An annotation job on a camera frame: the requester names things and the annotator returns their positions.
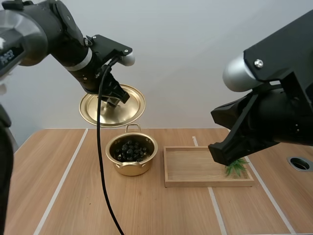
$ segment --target screw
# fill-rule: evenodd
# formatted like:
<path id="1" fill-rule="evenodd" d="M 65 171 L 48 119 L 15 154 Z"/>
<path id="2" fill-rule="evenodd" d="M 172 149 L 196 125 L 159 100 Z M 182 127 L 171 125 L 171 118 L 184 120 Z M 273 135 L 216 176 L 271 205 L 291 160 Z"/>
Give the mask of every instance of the screw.
<path id="1" fill-rule="evenodd" d="M 255 65 L 255 67 L 260 69 L 263 67 L 263 61 L 260 59 L 257 59 L 256 61 L 254 61 L 254 65 Z"/>

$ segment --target black cable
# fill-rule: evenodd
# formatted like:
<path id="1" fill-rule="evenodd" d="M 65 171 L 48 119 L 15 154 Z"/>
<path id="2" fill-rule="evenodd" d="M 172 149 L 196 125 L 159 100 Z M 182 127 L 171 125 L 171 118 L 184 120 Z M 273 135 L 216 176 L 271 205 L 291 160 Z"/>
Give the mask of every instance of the black cable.
<path id="1" fill-rule="evenodd" d="M 98 108 L 97 108 L 97 145 L 98 145 L 98 155 L 99 155 L 99 163 L 100 163 L 100 173 L 101 173 L 101 182 L 102 182 L 102 189 L 103 189 L 103 193 L 104 193 L 104 197 L 106 199 L 107 205 L 108 205 L 108 209 L 110 211 L 110 214 L 112 216 L 112 219 L 115 223 L 115 225 L 117 226 L 117 229 L 119 230 L 119 232 L 121 233 L 121 235 L 124 235 L 121 227 L 119 226 L 115 215 L 113 213 L 113 210 L 111 208 L 110 205 L 110 201 L 109 201 L 109 197 L 108 197 L 108 193 L 107 193 L 107 189 L 106 189 L 106 183 L 104 180 L 104 170 L 103 170 L 103 161 L 102 161 L 102 153 L 101 153 L 101 141 L 100 141 L 100 108 L 101 108 L 101 97 L 102 97 L 102 87 L 103 87 L 103 83 L 104 80 L 107 76 L 107 74 L 112 70 L 112 66 L 119 60 L 119 57 L 115 57 L 113 58 L 108 65 L 104 65 L 106 68 L 103 72 L 102 78 L 101 78 L 101 82 L 100 82 L 100 87 L 99 87 L 99 96 L 98 96 Z"/>

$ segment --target pot handle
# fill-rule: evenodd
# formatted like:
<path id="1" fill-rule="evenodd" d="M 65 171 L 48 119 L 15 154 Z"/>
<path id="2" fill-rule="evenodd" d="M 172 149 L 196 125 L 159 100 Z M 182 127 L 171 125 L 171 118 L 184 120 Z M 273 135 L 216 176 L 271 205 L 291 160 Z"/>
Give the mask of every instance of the pot handle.
<path id="1" fill-rule="evenodd" d="M 129 131 L 128 131 L 128 128 L 129 128 L 130 126 L 137 126 L 139 132 L 141 132 L 141 128 L 140 128 L 140 125 L 139 125 L 139 124 L 137 124 L 137 123 L 131 123 L 131 124 L 126 125 L 125 133 L 128 133 L 128 132 L 129 132 Z"/>
<path id="2" fill-rule="evenodd" d="M 140 166 L 138 162 L 121 163 L 121 165 L 116 164 L 117 168 L 122 169 L 127 165 Z"/>

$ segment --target golden pot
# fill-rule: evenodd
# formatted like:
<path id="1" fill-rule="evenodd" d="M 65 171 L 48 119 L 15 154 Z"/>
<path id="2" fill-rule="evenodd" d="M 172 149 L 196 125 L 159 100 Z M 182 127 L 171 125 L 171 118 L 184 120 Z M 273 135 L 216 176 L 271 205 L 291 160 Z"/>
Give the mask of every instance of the golden pot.
<path id="1" fill-rule="evenodd" d="M 139 132 L 130 132 L 128 131 L 129 126 L 135 125 L 138 127 Z M 125 139 L 131 139 L 137 141 L 147 148 L 148 156 L 141 162 L 119 162 L 114 159 L 114 152 L 116 149 L 121 148 Z M 143 134 L 139 124 L 133 123 L 126 126 L 126 131 L 124 134 L 121 134 L 114 139 L 112 139 L 106 146 L 106 155 L 113 162 L 115 170 L 127 176 L 136 176 L 145 173 L 150 169 L 152 160 L 157 154 L 157 142 L 151 136 Z"/>

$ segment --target black beans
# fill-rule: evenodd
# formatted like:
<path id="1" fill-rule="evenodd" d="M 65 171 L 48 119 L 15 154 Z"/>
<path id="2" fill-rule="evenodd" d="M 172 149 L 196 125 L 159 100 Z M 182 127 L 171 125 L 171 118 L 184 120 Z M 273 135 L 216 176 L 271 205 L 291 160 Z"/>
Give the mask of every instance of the black beans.
<path id="1" fill-rule="evenodd" d="M 148 155 L 148 148 L 140 142 L 126 140 L 121 148 L 116 149 L 114 158 L 120 162 L 141 162 Z"/>

